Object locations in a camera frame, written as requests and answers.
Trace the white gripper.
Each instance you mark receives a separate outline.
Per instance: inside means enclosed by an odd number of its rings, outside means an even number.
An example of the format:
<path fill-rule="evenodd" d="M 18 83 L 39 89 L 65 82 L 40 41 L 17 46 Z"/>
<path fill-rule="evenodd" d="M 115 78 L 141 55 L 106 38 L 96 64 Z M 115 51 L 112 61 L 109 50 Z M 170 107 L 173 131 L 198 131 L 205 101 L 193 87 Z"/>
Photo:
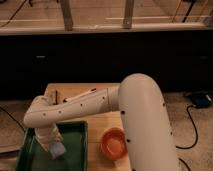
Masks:
<path fill-rule="evenodd" d="M 44 150 L 48 150 L 53 141 L 62 141 L 62 135 L 55 124 L 46 127 L 35 128 L 36 140 Z"/>

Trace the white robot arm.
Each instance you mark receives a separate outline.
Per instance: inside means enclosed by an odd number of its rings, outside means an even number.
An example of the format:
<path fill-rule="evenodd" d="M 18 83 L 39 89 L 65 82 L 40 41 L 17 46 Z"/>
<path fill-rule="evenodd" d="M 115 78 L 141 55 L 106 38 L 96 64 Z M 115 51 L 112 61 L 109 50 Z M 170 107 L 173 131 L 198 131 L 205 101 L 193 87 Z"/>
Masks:
<path fill-rule="evenodd" d="M 121 114 L 132 171 L 181 171 L 162 92 L 153 78 L 136 73 L 113 87 L 89 90 L 53 105 L 41 95 L 24 116 L 28 128 L 112 111 Z"/>

